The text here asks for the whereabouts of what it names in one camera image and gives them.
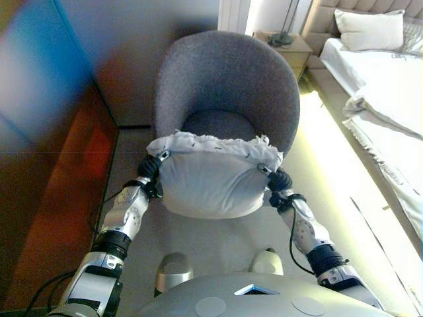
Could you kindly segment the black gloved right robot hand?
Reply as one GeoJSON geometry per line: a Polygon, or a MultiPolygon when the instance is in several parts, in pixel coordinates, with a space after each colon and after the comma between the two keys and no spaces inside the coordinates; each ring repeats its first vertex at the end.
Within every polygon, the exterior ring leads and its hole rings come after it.
{"type": "Polygon", "coordinates": [[[267,176],[267,188],[270,191],[282,192],[292,188],[293,182],[291,177],[282,169],[279,168],[274,172],[264,164],[258,164],[257,169],[267,176]]]}

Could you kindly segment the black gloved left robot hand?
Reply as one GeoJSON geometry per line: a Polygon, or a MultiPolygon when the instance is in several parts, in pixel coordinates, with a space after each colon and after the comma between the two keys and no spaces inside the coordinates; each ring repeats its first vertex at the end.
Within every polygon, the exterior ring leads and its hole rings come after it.
{"type": "Polygon", "coordinates": [[[170,156],[169,150],[162,151],[155,156],[147,154],[137,166],[137,180],[142,184],[156,182],[162,163],[170,156]]]}

